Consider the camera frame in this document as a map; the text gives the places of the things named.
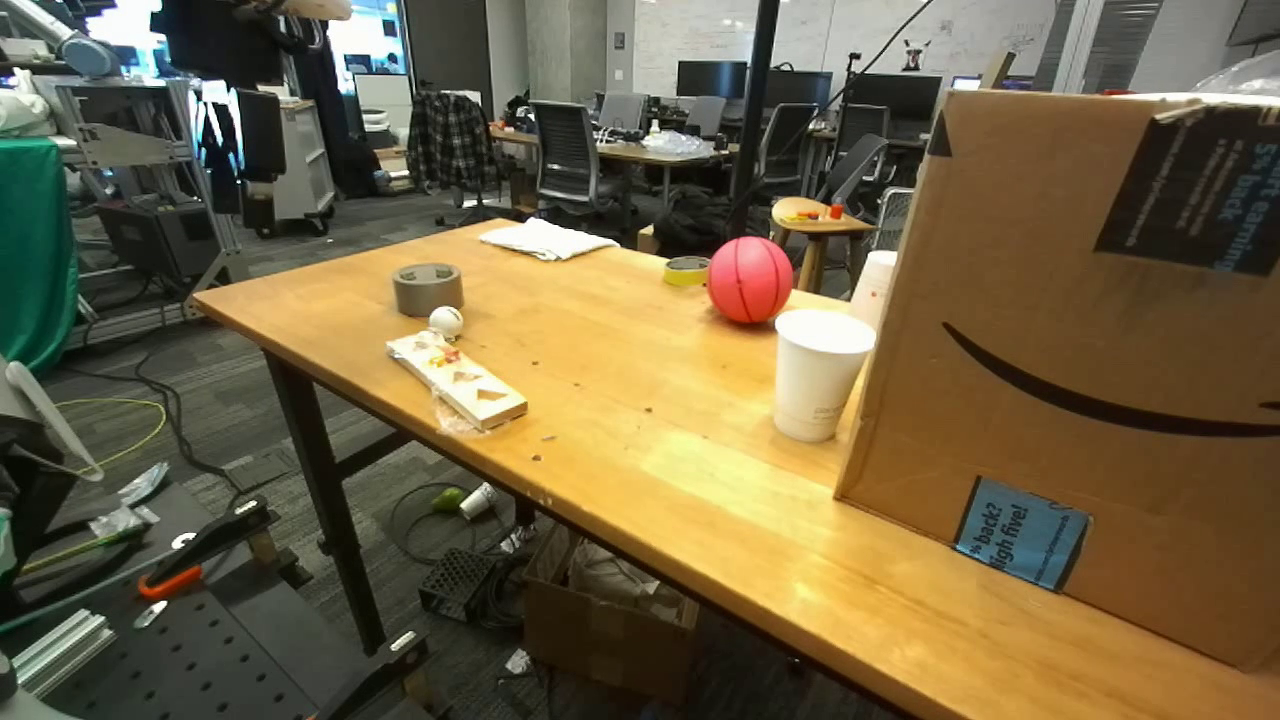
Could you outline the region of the red ball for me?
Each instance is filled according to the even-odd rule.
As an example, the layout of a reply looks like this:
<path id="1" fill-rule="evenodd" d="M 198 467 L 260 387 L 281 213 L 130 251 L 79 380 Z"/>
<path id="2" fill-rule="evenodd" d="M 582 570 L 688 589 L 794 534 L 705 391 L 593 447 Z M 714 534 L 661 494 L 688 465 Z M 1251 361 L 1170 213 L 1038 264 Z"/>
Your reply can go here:
<path id="1" fill-rule="evenodd" d="M 790 258 L 776 241 L 735 236 L 706 258 L 706 298 L 728 325 L 766 325 L 790 295 Z"/>

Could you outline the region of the small white ball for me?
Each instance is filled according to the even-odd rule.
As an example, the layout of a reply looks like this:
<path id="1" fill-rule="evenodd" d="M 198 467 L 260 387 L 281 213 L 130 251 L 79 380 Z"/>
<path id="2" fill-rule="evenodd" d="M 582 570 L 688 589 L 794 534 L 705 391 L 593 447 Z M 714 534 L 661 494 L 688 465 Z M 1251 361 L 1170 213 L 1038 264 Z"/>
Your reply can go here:
<path id="1" fill-rule="evenodd" d="M 435 339 L 458 339 L 458 335 L 464 335 L 464 312 L 452 309 L 452 302 L 432 309 L 432 312 L 429 312 L 429 333 L 432 333 Z"/>

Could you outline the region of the yellow green tape roll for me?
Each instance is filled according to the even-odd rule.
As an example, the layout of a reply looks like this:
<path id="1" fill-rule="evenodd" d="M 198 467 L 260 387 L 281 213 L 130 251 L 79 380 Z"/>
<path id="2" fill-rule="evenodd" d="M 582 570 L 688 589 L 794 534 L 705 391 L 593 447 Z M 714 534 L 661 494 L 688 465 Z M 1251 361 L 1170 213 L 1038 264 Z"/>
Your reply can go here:
<path id="1" fill-rule="evenodd" d="M 662 268 L 669 286 L 705 286 L 706 257 L 672 257 Z"/>

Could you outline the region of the white paper cup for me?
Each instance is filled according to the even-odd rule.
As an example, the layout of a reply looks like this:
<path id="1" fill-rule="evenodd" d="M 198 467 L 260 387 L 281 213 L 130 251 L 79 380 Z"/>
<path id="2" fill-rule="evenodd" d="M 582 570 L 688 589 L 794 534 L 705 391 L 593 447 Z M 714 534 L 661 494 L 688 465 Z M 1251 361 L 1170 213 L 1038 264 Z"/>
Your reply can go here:
<path id="1" fill-rule="evenodd" d="M 849 312 L 794 309 L 776 314 L 770 420 L 790 438 L 831 438 L 876 329 Z"/>

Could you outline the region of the white folded cloth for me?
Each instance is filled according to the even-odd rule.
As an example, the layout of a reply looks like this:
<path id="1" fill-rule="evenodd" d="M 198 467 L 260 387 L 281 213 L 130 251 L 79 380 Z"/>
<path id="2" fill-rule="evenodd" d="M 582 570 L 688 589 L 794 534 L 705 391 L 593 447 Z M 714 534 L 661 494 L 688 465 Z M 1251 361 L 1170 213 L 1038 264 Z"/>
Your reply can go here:
<path id="1" fill-rule="evenodd" d="M 577 257 L 608 247 L 608 236 L 560 226 L 553 219 L 522 219 L 522 223 L 484 233 L 484 242 L 522 251 L 537 258 L 577 258 Z"/>

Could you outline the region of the wooden shape puzzle board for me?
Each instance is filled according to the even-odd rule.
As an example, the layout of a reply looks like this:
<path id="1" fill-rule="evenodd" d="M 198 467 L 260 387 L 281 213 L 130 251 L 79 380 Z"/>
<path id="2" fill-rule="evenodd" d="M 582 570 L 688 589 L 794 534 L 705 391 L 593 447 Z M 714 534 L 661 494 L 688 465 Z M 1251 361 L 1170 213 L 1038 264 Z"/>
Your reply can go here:
<path id="1" fill-rule="evenodd" d="M 454 414 L 490 427 L 529 410 L 529 395 L 467 361 L 454 343 L 417 333 L 389 343 L 389 357 L 422 380 Z"/>

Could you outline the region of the small round wooden table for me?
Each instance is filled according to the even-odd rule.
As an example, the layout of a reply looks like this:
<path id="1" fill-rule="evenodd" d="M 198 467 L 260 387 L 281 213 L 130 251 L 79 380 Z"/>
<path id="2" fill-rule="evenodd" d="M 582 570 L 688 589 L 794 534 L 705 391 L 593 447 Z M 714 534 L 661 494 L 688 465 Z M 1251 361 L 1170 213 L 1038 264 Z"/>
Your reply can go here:
<path id="1" fill-rule="evenodd" d="M 776 242 L 803 236 L 803 257 L 799 257 L 799 272 L 794 272 L 794 283 L 803 290 L 818 286 L 831 236 L 849 236 L 851 242 L 861 242 L 867 233 L 870 233 L 870 223 L 851 215 L 843 202 L 824 202 L 824 198 L 808 198 L 808 195 L 781 195 L 766 215 L 766 236 Z"/>

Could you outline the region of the black office chair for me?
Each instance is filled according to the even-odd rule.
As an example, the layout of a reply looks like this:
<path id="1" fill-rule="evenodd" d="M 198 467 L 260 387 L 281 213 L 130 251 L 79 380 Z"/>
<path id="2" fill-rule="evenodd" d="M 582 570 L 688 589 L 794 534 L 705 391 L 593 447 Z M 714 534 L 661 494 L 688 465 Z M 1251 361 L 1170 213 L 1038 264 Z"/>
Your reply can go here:
<path id="1" fill-rule="evenodd" d="M 537 108 L 537 188 L 548 198 L 593 198 L 597 195 L 597 136 L 580 104 Z"/>

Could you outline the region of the cardboard box under table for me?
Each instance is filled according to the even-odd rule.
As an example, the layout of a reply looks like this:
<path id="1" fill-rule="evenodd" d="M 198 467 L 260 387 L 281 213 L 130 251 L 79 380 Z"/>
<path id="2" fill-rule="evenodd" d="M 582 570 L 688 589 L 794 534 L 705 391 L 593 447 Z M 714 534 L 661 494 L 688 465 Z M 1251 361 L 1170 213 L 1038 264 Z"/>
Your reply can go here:
<path id="1" fill-rule="evenodd" d="M 678 703 L 698 603 L 577 534 L 548 534 L 529 562 L 522 648 L 560 672 Z"/>

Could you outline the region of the black vertical pole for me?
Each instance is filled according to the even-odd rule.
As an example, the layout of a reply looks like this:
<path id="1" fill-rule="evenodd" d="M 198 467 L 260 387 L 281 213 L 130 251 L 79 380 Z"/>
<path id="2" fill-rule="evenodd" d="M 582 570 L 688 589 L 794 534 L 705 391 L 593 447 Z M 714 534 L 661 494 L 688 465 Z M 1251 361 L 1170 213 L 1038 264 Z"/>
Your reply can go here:
<path id="1" fill-rule="evenodd" d="M 756 0 L 756 33 L 750 33 L 750 64 L 746 64 L 746 92 L 742 92 L 742 127 L 739 127 L 739 152 L 733 165 L 733 195 L 728 195 L 728 236 L 742 236 L 742 215 L 750 198 L 750 169 L 760 152 L 760 116 L 762 116 L 762 92 L 766 92 L 766 64 L 776 44 L 776 15 L 781 0 Z"/>

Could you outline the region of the large cardboard box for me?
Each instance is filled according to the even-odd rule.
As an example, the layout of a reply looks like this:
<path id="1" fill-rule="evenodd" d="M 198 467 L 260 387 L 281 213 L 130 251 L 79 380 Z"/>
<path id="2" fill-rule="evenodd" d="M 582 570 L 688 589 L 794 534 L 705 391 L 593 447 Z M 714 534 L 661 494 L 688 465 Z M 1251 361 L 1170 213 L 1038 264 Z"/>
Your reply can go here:
<path id="1" fill-rule="evenodd" d="M 1224 665 L 1268 665 L 1280 112 L 951 94 L 837 494 Z"/>

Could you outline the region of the green cloth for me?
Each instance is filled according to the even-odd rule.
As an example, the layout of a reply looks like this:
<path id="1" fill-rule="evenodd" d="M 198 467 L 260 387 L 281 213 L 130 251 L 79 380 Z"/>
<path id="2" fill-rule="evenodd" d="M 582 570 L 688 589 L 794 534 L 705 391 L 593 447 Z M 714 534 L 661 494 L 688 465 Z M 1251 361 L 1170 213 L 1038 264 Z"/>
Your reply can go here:
<path id="1" fill-rule="evenodd" d="M 52 139 L 0 139 L 0 357 L 46 375 L 75 325 L 75 241 Z"/>

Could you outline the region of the grey duct tape roll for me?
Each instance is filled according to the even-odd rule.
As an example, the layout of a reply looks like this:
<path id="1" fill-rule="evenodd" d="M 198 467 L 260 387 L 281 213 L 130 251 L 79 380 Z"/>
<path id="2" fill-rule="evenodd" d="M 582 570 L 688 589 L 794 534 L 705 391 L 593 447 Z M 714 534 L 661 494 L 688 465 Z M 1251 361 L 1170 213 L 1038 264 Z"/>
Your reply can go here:
<path id="1" fill-rule="evenodd" d="M 391 274 L 391 286 L 402 314 L 432 314 L 439 302 L 464 302 L 464 281 L 452 264 L 402 264 Z"/>

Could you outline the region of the orange handled tool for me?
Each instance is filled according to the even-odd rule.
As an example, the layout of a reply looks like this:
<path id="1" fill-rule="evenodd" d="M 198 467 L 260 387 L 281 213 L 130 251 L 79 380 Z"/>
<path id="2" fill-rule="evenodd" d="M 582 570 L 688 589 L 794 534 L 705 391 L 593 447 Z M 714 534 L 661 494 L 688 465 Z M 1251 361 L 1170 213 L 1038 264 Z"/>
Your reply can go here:
<path id="1" fill-rule="evenodd" d="M 178 567 L 178 570 L 169 577 L 169 581 L 137 581 L 137 595 L 150 603 L 150 598 L 188 595 L 188 593 L 194 593 L 198 582 L 205 582 L 205 567 L 190 562 L 190 567 Z"/>

